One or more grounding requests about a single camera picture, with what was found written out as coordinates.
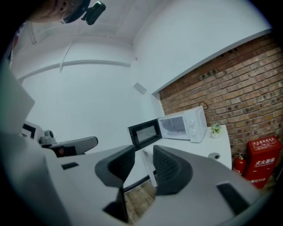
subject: microwave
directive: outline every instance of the microwave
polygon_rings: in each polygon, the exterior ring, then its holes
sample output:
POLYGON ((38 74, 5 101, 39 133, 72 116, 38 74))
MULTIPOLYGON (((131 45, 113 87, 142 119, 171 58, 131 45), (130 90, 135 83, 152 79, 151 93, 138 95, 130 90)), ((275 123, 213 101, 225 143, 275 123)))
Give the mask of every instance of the microwave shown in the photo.
POLYGON ((202 106, 160 117, 128 128, 133 145, 140 150, 161 138, 202 142, 207 131, 202 106))

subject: red fire extinguisher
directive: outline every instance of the red fire extinguisher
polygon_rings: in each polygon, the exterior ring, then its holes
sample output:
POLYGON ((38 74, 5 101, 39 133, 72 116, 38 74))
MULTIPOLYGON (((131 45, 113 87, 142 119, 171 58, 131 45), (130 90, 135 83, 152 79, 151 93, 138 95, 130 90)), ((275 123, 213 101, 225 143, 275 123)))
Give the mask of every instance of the red fire extinguisher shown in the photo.
POLYGON ((239 154, 238 157, 235 158, 233 171, 237 172, 239 175, 242 175, 245 170, 246 160, 244 159, 243 154, 239 154))

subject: wooden floor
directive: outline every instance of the wooden floor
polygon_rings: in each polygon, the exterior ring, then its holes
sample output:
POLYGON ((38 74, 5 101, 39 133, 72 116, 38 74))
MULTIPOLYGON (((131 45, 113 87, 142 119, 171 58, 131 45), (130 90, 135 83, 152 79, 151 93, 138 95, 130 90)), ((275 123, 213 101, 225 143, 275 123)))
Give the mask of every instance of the wooden floor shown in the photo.
MULTIPOLYGON (((275 185, 275 180, 271 176, 268 183, 263 189, 259 189, 261 195, 271 192, 275 185)), ((125 194, 126 208, 129 216, 129 224, 133 225, 139 221, 144 213, 150 208, 155 198, 155 188, 150 180, 142 185, 126 192, 125 194)))

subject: white table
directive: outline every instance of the white table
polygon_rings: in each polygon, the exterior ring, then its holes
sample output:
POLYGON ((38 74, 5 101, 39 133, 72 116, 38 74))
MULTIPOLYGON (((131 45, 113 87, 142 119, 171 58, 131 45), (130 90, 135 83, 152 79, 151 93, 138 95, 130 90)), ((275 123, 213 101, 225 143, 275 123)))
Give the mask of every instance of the white table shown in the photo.
POLYGON ((230 148, 228 132, 225 125, 222 125, 221 127, 222 127, 221 134, 218 139, 214 139, 211 137, 210 127, 208 127, 207 132, 201 143, 191 143, 189 140, 162 138, 159 141, 145 147, 142 151, 142 158, 145 164, 145 168, 149 174, 152 185, 154 187, 157 187, 157 183, 153 174, 154 145, 171 147, 204 157, 208 157, 208 155, 211 153, 218 153, 220 157, 215 160, 225 165, 227 168, 232 169, 231 148, 230 148))

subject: white pot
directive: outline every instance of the white pot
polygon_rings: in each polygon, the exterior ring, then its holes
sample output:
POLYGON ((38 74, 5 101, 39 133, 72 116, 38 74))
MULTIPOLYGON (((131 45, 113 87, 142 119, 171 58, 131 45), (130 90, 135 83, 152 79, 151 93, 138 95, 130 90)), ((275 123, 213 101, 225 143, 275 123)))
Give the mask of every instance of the white pot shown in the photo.
POLYGON ((211 133, 212 138, 217 139, 220 137, 220 133, 211 133))

